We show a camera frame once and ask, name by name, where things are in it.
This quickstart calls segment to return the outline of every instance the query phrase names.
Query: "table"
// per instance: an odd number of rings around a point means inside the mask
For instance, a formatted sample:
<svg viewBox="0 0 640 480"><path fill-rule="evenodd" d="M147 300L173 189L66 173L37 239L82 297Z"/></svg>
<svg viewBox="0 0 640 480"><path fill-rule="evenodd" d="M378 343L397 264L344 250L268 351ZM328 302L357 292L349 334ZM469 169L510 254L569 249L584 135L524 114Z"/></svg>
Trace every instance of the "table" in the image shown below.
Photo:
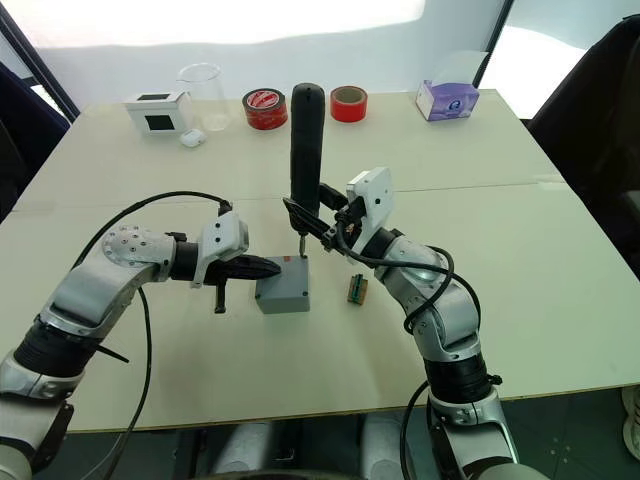
<svg viewBox="0 0 640 480"><path fill-rule="evenodd" d="M249 127L239 100L233 123L188 149L175 136L142 136L122 105L89 108L74 123L15 210L128 205L169 190L231 200L289 192L290 127ZM322 179L342 189L362 170L392 166L397 191L531 184L559 178L494 90L468 119L427 123L408 93L369 97L364 121L342 124L327 109Z"/></svg>
<svg viewBox="0 0 640 480"><path fill-rule="evenodd" d="M250 252L297 252L278 199L239 200ZM115 206L12 213L0 225L0 351L17 345L76 254ZM132 215L190 238L215 215L207 202L162 203ZM447 248L483 307L481 339L503 398L636 383L640 285L578 198L562 184L400 192L388 226ZM424 380L400 307L373 280L362 307L345 301L364 272L308 242L311 311L263 316L250 282L231 281L227 313L214 290L167 282L146 288L154 368L138 426L162 428L400 407ZM128 423L144 376L140 302L97 354L73 403L71 430Z"/></svg>

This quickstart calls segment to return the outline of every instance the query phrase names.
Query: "black screwdriver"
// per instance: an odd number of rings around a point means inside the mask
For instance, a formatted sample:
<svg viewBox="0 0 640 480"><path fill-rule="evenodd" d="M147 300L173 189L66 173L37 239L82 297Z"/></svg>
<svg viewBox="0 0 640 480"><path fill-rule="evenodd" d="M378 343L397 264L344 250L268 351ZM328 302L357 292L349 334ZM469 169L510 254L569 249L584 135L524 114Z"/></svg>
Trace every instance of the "black screwdriver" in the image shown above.
<svg viewBox="0 0 640 480"><path fill-rule="evenodd" d="M316 217L320 210L324 103L324 90L313 83L300 83L291 94L291 199ZM300 256L304 257L308 231L289 218L300 234Z"/></svg>

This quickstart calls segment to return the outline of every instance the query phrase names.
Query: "purple tissue box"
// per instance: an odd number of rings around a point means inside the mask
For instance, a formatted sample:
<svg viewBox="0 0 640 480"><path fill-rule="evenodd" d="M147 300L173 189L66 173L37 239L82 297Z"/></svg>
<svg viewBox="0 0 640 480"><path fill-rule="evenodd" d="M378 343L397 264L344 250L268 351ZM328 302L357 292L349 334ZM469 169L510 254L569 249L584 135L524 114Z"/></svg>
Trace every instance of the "purple tissue box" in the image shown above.
<svg viewBox="0 0 640 480"><path fill-rule="evenodd" d="M418 89L416 105L428 121L464 118L471 115L480 92L469 83L443 83L431 86L425 80Z"/></svg>

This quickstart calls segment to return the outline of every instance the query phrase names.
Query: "glass cup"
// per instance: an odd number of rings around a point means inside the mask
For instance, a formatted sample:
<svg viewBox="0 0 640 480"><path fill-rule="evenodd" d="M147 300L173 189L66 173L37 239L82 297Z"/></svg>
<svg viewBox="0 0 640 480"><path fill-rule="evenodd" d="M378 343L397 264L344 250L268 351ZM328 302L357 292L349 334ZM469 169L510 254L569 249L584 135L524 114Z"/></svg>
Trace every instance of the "glass cup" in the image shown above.
<svg viewBox="0 0 640 480"><path fill-rule="evenodd" d="M218 65L210 63L187 65L178 73L178 81L193 100L196 122L211 132L224 130L231 121L220 83L221 73Z"/></svg>

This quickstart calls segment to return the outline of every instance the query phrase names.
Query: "white wall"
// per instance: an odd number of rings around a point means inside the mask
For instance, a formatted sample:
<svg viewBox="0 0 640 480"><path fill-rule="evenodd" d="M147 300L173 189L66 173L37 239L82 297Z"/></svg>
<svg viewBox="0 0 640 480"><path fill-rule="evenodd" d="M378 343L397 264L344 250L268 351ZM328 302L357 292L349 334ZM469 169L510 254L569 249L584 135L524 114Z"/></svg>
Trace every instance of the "white wall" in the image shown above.
<svg viewBox="0 0 640 480"><path fill-rule="evenodd" d="M484 49L502 0L3 4L82 109L175 89L180 68L203 61L222 66L229 98L301 81L413 90L448 52Z"/></svg>
<svg viewBox="0 0 640 480"><path fill-rule="evenodd" d="M7 39L0 33L0 62L20 78L31 77L31 72L26 65L20 60L20 57L13 50L13 47L7 42Z"/></svg>
<svg viewBox="0 0 640 480"><path fill-rule="evenodd" d="M640 0L516 0L481 87L532 118L582 55Z"/></svg>

